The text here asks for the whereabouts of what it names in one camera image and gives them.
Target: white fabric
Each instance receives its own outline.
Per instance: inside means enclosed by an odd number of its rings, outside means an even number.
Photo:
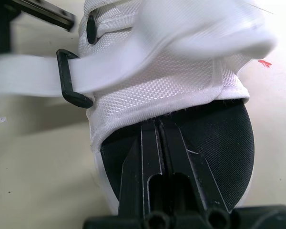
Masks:
[[[100,37],[95,45],[86,36],[92,11]],[[237,73],[275,44],[258,8],[241,0],[87,0],[79,33],[82,58],[69,61],[70,72],[74,90],[95,97],[87,110],[92,151],[115,213],[100,155],[104,139],[165,113],[248,99]],[[57,60],[0,57],[0,93],[60,96]]]

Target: table surface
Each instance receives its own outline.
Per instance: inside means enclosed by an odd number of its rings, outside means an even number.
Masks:
[[[49,0],[82,17],[83,0]],[[260,0],[278,47],[264,67],[240,73],[255,135],[254,177],[246,206],[286,205],[286,0]],[[68,33],[23,15],[14,23],[16,52],[77,53],[77,28]],[[88,216],[108,215],[90,150],[83,109],[62,99],[0,98],[0,229],[80,229]]]

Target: white strap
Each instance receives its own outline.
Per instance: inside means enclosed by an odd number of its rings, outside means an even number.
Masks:
[[[145,0],[131,35],[112,53],[69,60],[73,88],[87,93],[118,84],[148,66],[165,48],[191,60],[246,52],[256,46],[268,52],[274,40],[261,27],[246,27],[242,14],[248,9],[255,10],[235,0]],[[220,33],[227,24],[236,23],[244,25],[241,30]],[[0,93],[61,96],[57,60],[28,55],[0,57]]]

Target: red mark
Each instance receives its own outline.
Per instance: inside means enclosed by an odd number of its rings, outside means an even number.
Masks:
[[[266,61],[263,61],[263,60],[259,60],[258,62],[262,63],[264,67],[266,68],[270,68],[270,66],[272,65],[271,63],[268,63]]]

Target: black plastic buckle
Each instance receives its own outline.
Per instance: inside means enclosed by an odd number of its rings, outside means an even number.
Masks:
[[[73,91],[68,60],[76,59],[79,57],[65,49],[59,49],[56,52],[56,55],[58,61],[59,76],[61,79],[61,93],[64,99],[69,103],[81,108],[88,109],[92,107],[93,101],[91,99]]]
[[[97,29],[93,11],[89,13],[86,30],[87,30],[87,40],[89,44],[95,44],[97,42]]]

